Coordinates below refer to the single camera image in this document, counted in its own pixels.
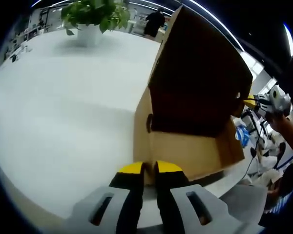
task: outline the desk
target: desk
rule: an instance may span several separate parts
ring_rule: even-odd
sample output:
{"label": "desk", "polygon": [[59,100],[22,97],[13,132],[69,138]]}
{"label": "desk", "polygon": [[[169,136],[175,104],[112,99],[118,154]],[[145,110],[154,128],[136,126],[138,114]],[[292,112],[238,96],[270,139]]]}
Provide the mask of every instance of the desk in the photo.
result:
{"label": "desk", "polygon": [[[160,44],[107,31],[100,46],[81,48],[64,30],[26,44],[31,52],[0,67],[0,167],[27,198],[67,218],[132,162],[134,112]],[[223,195],[248,160],[206,188]],[[155,200],[145,201],[139,227],[159,222]]]}

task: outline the potted plant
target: potted plant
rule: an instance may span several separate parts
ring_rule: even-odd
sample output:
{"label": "potted plant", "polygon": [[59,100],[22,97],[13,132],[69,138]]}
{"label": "potted plant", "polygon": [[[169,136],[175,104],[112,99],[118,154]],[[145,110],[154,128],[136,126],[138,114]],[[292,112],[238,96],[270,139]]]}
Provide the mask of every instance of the potted plant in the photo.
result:
{"label": "potted plant", "polygon": [[78,29],[77,37],[81,45],[93,46],[99,43],[106,30],[127,28],[130,13],[122,3],[115,3],[114,0],[80,0],[64,7],[61,18],[68,35],[74,35],[68,29],[71,25]]}

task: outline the cardboard box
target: cardboard box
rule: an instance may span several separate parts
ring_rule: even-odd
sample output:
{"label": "cardboard box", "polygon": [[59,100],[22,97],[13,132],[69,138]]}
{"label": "cardboard box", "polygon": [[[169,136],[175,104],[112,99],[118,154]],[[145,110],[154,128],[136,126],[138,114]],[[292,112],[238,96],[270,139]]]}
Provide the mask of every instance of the cardboard box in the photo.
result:
{"label": "cardboard box", "polygon": [[233,45],[203,17],[180,7],[135,113],[134,161],[175,163],[190,180],[241,161],[230,116],[242,113],[251,82]]}

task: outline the human arm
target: human arm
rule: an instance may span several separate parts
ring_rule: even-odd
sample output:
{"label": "human arm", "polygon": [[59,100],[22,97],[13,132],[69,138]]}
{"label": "human arm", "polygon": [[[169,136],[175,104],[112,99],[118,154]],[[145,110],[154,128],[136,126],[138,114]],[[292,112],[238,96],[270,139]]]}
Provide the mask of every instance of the human arm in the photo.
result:
{"label": "human arm", "polygon": [[165,19],[165,16],[163,16],[161,27],[164,26],[165,22],[166,22],[166,19]]}
{"label": "human arm", "polygon": [[269,117],[267,121],[271,127],[279,132],[293,149],[293,123],[286,117]]}
{"label": "human arm", "polygon": [[146,20],[150,20],[150,19],[153,17],[153,14],[154,14],[154,13],[149,14],[149,15],[146,17]]}

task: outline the window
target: window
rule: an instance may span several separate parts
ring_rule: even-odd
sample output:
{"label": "window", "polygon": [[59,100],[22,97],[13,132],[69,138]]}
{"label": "window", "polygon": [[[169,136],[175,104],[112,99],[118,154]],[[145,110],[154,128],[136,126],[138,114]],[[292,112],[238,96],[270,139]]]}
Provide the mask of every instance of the window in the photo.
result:
{"label": "window", "polygon": [[242,59],[244,60],[245,64],[248,66],[251,74],[253,76],[253,81],[256,77],[262,72],[264,66],[257,62],[251,55],[246,52],[240,52]]}
{"label": "window", "polygon": [[272,87],[275,86],[277,83],[277,80],[275,78],[272,78],[268,81],[268,83],[265,85],[265,87],[259,92],[259,94],[265,94],[267,93]]}

